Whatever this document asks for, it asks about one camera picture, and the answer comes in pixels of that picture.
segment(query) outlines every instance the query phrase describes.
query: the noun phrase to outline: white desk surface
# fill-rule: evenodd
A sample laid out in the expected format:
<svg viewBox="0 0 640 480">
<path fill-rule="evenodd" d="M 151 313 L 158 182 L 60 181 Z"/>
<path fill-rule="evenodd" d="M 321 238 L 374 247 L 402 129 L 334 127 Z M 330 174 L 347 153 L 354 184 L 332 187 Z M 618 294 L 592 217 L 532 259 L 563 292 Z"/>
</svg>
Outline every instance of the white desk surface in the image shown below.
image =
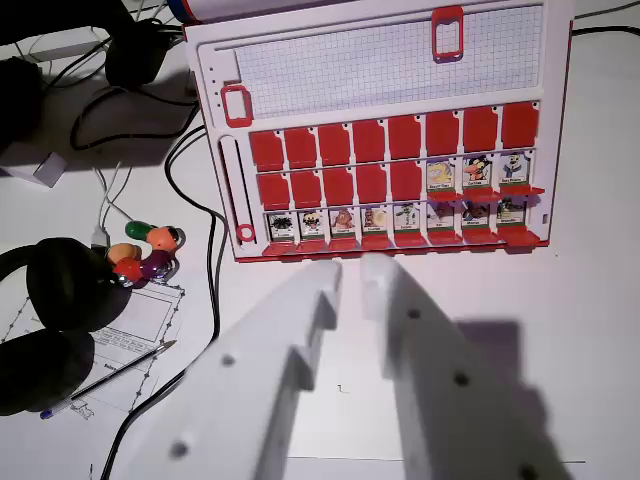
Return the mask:
<svg viewBox="0 0 640 480">
<path fill-rule="evenodd" d="M 589 3 L 580 5 L 579 11 L 603 7 L 602 2 Z M 637 25 L 639 19 L 640 9 L 635 9 L 589 24 Z M 575 470 L 580 480 L 637 478 L 639 42 L 625 34 L 574 38 L 550 247 L 529 255 L 498 251 L 396 257 L 451 319 L 517 323 L 521 379 L 539 392 L 547 429 L 561 458 L 586 462 Z M 168 56 L 162 78 L 185 68 L 182 49 L 177 47 Z M 48 100 L 40 140 L 60 137 L 58 143 L 64 144 L 80 106 L 100 86 L 104 83 L 56 92 Z M 73 100 L 79 106 L 62 110 L 64 101 Z M 120 118 L 109 108 L 95 115 Z M 193 126 L 200 122 L 198 118 Z M 97 132 L 104 132 L 105 123 Z M 53 236 L 89 243 L 102 196 L 89 167 L 94 162 L 112 167 L 120 159 L 147 164 L 134 168 L 119 204 L 136 218 L 176 225 L 188 235 L 178 254 L 181 270 L 175 277 L 187 291 L 181 305 L 184 324 L 178 345 L 162 357 L 166 381 L 201 351 L 211 333 L 205 273 L 209 220 L 180 200 L 165 181 L 158 165 L 166 145 L 160 150 L 148 145 L 122 141 L 97 153 L 76 153 L 70 157 L 72 170 L 51 190 L 0 178 L 0 252 Z M 220 209 L 206 141 L 189 149 L 174 170 L 177 183 L 190 195 Z M 141 202 L 142 197 L 153 201 Z M 114 242 L 126 241 L 123 226 L 116 213 L 110 214 L 107 227 Z M 338 330 L 325 337 L 316 391 L 301 398 L 290 456 L 398 460 L 392 387 L 379 375 L 374 327 L 361 315 L 359 260 L 342 263 Z M 304 265 L 238 264 L 227 250 L 220 293 L 223 331 L 266 295 L 271 285 Z M 12 292 L 24 288 L 23 282 L 23 273 L 3 282 L 3 312 L 19 307 L 21 298 Z M 341 393 L 338 385 L 349 393 Z M 31 455 L 41 446 L 37 431 L 23 428 L 23 415 L 0 419 L 3 478 L 43 478 L 31 473 Z M 153 418 L 151 410 L 130 429 L 113 478 L 117 479 L 118 469 L 137 444 L 141 425 Z M 61 439 L 48 446 L 42 462 L 43 468 L 49 462 L 49 478 L 69 478 L 65 468 L 76 461 L 70 443 L 98 442 L 108 449 L 116 429 L 114 425 L 112 431 L 95 432 L 91 439 Z"/>
</svg>

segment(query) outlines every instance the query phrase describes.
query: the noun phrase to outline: black headphones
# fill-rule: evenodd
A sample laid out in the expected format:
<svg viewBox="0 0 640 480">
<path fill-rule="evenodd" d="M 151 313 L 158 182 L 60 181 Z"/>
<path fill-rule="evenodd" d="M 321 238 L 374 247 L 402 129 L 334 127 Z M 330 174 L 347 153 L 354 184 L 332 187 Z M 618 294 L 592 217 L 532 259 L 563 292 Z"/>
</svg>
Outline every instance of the black headphones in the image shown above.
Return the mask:
<svg viewBox="0 0 640 480">
<path fill-rule="evenodd" d="M 117 318 L 131 296 L 104 257 L 72 238 L 3 253 L 0 281 L 24 266 L 45 329 L 0 343 L 0 415 L 39 411 L 75 390 L 93 364 L 89 332 Z"/>
</svg>

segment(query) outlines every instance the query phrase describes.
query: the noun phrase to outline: printed diagram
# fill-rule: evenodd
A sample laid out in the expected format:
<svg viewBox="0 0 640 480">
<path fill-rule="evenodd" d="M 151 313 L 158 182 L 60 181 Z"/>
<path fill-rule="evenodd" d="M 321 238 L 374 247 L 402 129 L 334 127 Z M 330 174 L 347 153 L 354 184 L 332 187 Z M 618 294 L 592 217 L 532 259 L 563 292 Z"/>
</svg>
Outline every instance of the printed diagram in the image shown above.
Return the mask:
<svg viewBox="0 0 640 480">
<path fill-rule="evenodd" d="M 462 186 L 483 187 L 491 183 L 491 164 L 486 155 L 464 159 Z"/>
<path fill-rule="evenodd" d="M 92 332 L 95 342 L 93 367 L 78 389 L 129 363 L 160 343 L 175 340 L 180 329 L 178 306 L 185 292 L 180 287 L 149 283 L 133 290 L 127 306 L 109 326 Z M 13 322 L 3 332 L 3 341 L 41 330 L 31 301 L 27 298 Z M 128 413 L 146 400 L 155 387 L 158 375 L 153 371 L 155 358 L 138 365 L 117 380 L 75 401 L 68 412 L 91 420 L 105 408 Z"/>
<path fill-rule="evenodd" d="M 396 232 L 419 232 L 420 209 L 417 203 L 394 205 L 393 228 Z"/>
<path fill-rule="evenodd" d="M 500 156 L 500 184 L 518 184 L 529 181 L 531 157 L 525 152 L 512 152 Z"/>
<path fill-rule="evenodd" d="M 267 215 L 272 242 L 293 242 L 293 222 L 290 213 Z"/>
<path fill-rule="evenodd" d="M 340 210 L 330 210 L 329 219 L 331 221 L 331 236 L 333 238 L 355 237 L 356 226 L 353 223 L 355 218 L 354 208 L 342 208 Z"/>
</svg>

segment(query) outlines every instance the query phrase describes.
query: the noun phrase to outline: screw hole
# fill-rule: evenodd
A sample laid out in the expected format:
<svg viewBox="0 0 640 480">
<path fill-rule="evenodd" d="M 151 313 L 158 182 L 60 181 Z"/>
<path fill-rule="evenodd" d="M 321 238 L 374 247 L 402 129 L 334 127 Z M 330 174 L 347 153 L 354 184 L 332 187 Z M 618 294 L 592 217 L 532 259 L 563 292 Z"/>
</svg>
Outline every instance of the screw hole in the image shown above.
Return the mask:
<svg viewBox="0 0 640 480">
<path fill-rule="evenodd" d="M 169 450 L 169 455 L 175 459 L 182 458 L 187 453 L 189 453 L 189 446 L 182 440 L 171 445 L 171 449 Z"/>
<path fill-rule="evenodd" d="M 529 465 L 528 463 L 521 465 L 518 473 L 522 480 L 538 480 L 538 478 L 540 478 L 536 469 L 533 468 L 533 465 Z"/>
<path fill-rule="evenodd" d="M 228 353 L 225 353 L 222 356 L 222 359 L 220 360 L 220 363 L 222 363 L 222 365 L 224 367 L 230 367 L 232 366 L 234 363 L 236 363 L 236 359 L 233 358 L 231 355 L 229 355 Z"/>
<path fill-rule="evenodd" d="M 453 374 L 453 382 L 459 387 L 466 387 L 471 382 L 471 379 L 466 373 L 458 371 Z"/>
</svg>

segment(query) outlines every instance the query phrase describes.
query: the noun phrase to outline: paper sheet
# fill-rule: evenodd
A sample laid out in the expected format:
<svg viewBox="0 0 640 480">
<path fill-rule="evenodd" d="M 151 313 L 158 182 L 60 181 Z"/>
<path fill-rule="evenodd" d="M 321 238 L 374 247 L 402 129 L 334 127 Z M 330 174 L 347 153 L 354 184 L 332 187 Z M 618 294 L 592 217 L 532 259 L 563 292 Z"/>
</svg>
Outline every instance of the paper sheet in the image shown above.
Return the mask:
<svg viewBox="0 0 640 480">
<path fill-rule="evenodd" d="M 181 326 L 180 287 L 149 283 L 133 290 L 120 316 L 108 327 L 92 333 L 95 340 L 93 367 L 81 387 L 102 378 L 162 342 L 174 340 Z M 27 298 L 22 307 L 0 322 L 0 342 L 42 329 Z M 156 387 L 159 372 L 150 359 L 49 420 L 38 413 L 22 412 L 3 418 L 0 450 L 7 452 L 8 471 L 15 478 L 99 478 L 116 430 L 133 408 Z M 29 452 L 37 449 L 38 459 Z"/>
<path fill-rule="evenodd" d="M 436 29 L 456 50 L 459 24 Z M 542 6 L 464 16 L 464 54 L 436 63 L 431 21 L 313 35 L 235 49 L 255 118 L 495 92 L 538 85 Z"/>
</svg>

